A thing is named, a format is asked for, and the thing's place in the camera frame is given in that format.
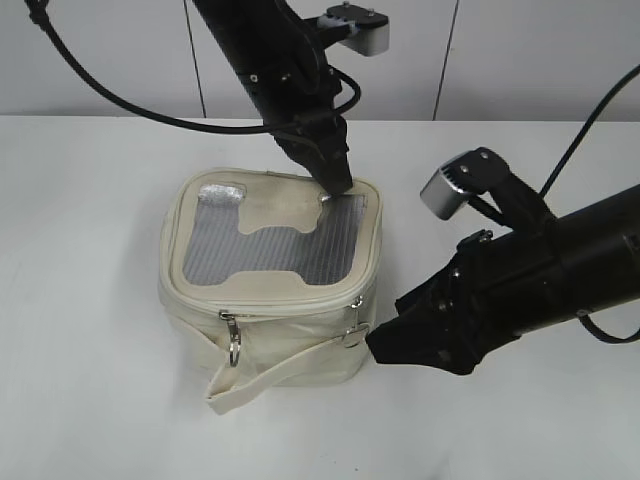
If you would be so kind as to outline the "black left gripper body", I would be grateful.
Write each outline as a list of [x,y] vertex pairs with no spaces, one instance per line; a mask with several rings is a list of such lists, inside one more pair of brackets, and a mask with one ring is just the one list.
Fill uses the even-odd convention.
[[285,130],[277,133],[274,140],[291,160],[338,160],[348,157],[347,123],[342,116]]

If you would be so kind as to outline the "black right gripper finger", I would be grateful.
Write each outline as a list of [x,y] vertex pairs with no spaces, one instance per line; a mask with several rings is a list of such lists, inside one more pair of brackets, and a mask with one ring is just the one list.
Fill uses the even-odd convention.
[[480,363],[478,352],[454,318],[431,310],[405,312],[365,338],[378,364],[415,365],[469,375]]

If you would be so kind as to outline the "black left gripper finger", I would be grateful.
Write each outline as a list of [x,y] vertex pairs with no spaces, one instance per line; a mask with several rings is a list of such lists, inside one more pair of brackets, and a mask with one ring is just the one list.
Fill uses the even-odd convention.
[[309,146],[297,147],[294,161],[305,168],[329,195],[342,195],[353,187],[345,148],[318,150]]

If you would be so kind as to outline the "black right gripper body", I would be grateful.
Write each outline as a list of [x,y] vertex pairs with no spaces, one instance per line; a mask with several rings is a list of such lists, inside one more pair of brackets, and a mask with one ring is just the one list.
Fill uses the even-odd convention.
[[520,339],[516,333],[501,330],[485,318],[474,304],[470,261],[457,253],[440,271],[395,301],[398,315],[412,309],[451,315],[478,352],[480,362],[491,352]]

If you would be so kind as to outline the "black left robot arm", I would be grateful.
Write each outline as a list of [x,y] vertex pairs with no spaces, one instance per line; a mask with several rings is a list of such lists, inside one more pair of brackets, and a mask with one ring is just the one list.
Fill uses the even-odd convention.
[[284,153],[331,196],[351,189],[338,72],[308,22],[284,1],[198,1],[195,7]]

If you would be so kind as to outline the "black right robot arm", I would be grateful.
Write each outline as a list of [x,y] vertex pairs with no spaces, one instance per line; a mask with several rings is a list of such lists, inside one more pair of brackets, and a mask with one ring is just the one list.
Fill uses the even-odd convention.
[[632,343],[591,320],[639,297],[639,189],[632,187],[548,224],[462,240],[448,264],[397,299],[397,315],[369,333],[379,364],[468,375],[524,334],[577,319],[598,340]]

